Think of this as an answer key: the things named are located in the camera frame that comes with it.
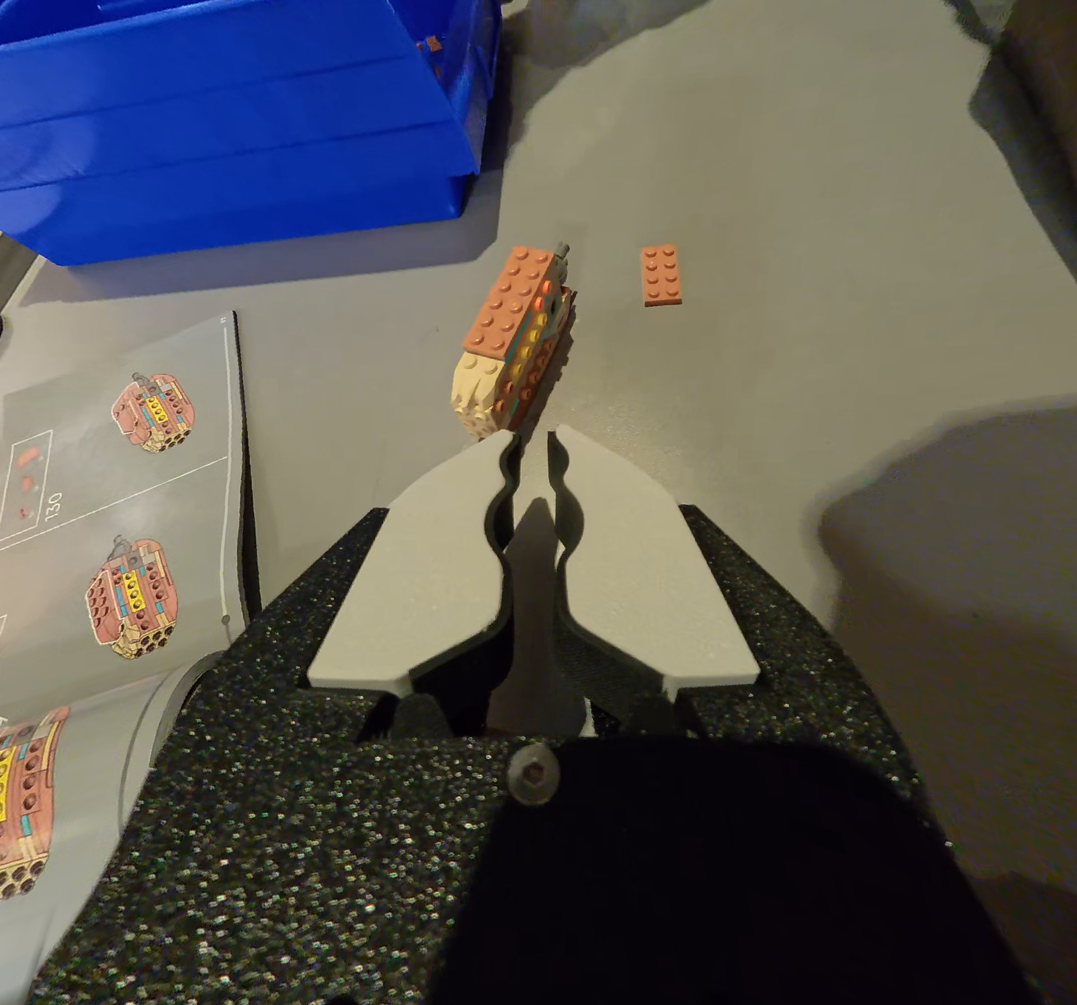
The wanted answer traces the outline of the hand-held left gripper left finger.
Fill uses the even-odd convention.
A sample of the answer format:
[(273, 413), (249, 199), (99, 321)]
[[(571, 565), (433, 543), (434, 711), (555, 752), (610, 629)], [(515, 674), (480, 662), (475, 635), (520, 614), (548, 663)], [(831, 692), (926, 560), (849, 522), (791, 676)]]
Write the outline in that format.
[(512, 606), (496, 521), (517, 448), (498, 431), (391, 503), (307, 670), (314, 689), (410, 694), (496, 636)]

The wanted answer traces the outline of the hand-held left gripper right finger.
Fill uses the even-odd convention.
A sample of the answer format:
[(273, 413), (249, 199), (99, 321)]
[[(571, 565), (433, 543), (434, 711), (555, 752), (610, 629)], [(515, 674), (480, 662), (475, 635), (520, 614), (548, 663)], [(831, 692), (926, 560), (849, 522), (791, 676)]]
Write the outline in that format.
[(565, 674), (587, 698), (750, 686), (761, 666), (679, 502), (570, 425), (548, 435)]

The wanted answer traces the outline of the blue plastic parts bin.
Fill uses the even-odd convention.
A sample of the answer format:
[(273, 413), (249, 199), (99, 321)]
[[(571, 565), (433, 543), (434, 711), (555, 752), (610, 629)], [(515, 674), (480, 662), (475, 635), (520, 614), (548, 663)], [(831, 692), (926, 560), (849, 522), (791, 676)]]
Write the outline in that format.
[(460, 217), (501, 31), (499, 0), (2, 0), (2, 234), (80, 266)]

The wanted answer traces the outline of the brown tan toy brick assembly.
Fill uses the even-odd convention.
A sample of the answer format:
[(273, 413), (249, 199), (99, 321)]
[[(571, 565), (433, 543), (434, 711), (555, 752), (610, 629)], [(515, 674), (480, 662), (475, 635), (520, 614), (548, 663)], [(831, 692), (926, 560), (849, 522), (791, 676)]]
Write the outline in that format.
[(468, 435), (517, 431), (574, 311), (570, 246), (515, 247), (463, 340), (450, 404)]

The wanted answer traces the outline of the brown toy brick plate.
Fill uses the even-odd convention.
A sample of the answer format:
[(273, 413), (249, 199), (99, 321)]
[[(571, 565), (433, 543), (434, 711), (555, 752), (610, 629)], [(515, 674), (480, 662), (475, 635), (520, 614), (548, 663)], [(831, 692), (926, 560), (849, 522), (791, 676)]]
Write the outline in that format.
[(641, 249), (642, 298), (646, 308), (683, 304), (679, 247), (651, 245)]

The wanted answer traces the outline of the toy brick instruction booklet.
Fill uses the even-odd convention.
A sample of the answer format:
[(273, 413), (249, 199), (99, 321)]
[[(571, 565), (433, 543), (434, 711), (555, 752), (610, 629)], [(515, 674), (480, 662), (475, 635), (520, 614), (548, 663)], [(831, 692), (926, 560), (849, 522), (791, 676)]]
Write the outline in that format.
[(2, 399), (2, 1003), (29, 997), (244, 631), (246, 451), (234, 312)]

